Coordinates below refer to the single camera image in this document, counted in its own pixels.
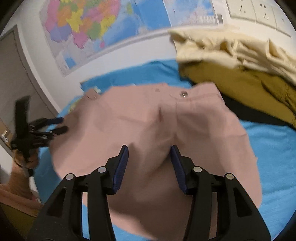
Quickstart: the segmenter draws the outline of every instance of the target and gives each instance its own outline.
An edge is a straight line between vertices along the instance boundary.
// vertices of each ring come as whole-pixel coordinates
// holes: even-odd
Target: wall socket
[[[265,2],[252,0],[256,21],[272,28],[276,28],[276,20],[272,7]]]
[[[289,33],[293,31],[293,26],[288,17],[279,7],[273,7],[273,11],[276,19],[276,29],[291,37]]]
[[[226,0],[226,2],[231,17],[256,21],[251,0]]]

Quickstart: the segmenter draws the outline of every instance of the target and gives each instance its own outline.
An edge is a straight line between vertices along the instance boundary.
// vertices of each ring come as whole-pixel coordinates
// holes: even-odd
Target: pink cloth
[[[256,206],[261,203],[248,135],[213,83],[192,89],[113,87],[101,96],[90,90],[63,124],[69,132],[50,147],[61,178],[89,174],[128,146],[121,189],[108,196],[108,203],[112,223],[130,233],[151,240],[183,239],[192,197],[179,189],[168,158],[173,144],[211,174],[233,173]]]

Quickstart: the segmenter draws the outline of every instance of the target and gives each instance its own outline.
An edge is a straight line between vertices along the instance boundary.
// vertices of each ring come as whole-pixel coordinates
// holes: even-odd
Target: bed
[[[104,93],[112,86],[141,85],[164,82],[172,86],[190,88],[191,83],[180,78],[175,60],[155,61],[108,73],[81,84],[83,91],[94,88]],[[74,98],[59,114],[65,116],[80,96]],[[246,129],[251,146],[258,157],[263,201],[259,211],[270,231],[272,239],[284,229],[296,210],[296,131],[288,126],[274,126],[240,121]],[[61,179],[55,173],[48,148],[39,151],[40,165],[34,179],[42,202],[46,202]],[[82,207],[83,236],[89,238],[87,207]],[[113,226],[117,241],[143,241]]]

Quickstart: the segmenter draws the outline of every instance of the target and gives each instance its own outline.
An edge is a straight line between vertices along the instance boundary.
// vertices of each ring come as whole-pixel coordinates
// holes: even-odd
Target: colorful map
[[[211,0],[47,0],[40,17],[65,75],[130,37],[171,26],[217,24]]]

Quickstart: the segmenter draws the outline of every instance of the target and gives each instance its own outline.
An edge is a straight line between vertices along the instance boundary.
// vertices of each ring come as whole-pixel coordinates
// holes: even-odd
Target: folded clothes
[[[296,89],[278,76],[203,61],[181,64],[179,71],[194,83],[214,82],[226,96],[296,127]]]
[[[270,39],[261,41],[226,29],[169,30],[177,49],[177,62],[206,61],[230,69],[276,74],[296,85],[296,58]]]
[[[130,233],[152,240],[183,238],[192,198],[178,187],[168,158],[173,144],[212,174],[233,173],[256,206],[261,203],[257,158],[213,83],[192,89],[112,87],[103,95],[89,90],[63,124],[68,133],[50,146],[61,178],[88,174],[122,145],[129,147],[121,189],[108,204],[112,223]]]

